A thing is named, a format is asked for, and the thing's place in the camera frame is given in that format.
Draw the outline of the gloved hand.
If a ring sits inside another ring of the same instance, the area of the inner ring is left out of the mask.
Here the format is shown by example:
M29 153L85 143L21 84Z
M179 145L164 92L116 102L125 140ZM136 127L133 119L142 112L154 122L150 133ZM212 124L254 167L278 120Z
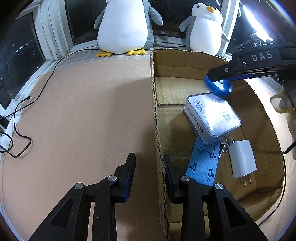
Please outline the gloved hand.
M295 80L289 80L283 89L270 98L271 105L277 113L287 113L287 124L295 140Z

